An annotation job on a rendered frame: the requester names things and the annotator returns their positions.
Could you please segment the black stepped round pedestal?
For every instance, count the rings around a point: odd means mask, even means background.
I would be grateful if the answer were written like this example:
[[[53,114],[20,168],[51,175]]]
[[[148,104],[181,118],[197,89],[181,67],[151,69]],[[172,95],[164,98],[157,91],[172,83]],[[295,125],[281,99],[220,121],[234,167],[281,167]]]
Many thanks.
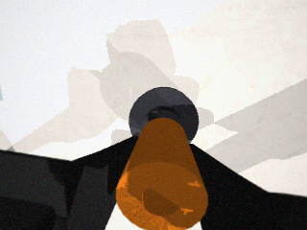
[[[199,114],[192,101],[171,87],[151,89],[135,101],[129,115],[132,136],[139,137],[143,127],[156,118],[169,118],[179,123],[189,144],[199,128]]]

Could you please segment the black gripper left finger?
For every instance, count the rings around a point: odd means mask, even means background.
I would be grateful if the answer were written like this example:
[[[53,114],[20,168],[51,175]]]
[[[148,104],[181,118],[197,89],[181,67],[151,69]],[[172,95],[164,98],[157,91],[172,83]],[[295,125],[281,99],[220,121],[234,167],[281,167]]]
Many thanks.
[[[138,138],[72,161],[0,149],[0,196],[53,207],[58,230],[106,230]]]

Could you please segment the orange cylinder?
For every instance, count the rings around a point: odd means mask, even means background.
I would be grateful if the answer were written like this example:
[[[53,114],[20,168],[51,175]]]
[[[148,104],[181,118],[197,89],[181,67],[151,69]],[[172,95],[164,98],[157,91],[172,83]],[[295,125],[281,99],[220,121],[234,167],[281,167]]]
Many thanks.
[[[156,118],[142,129],[116,188],[123,216],[143,230],[188,230],[208,194],[181,125]]]

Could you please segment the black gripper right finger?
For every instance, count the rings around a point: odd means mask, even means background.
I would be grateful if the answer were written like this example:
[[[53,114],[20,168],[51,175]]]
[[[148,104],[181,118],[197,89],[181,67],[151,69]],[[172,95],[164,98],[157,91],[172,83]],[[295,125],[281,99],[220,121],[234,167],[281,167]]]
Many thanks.
[[[201,230],[307,230],[307,195],[268,192],[189,145],[208,194]]]

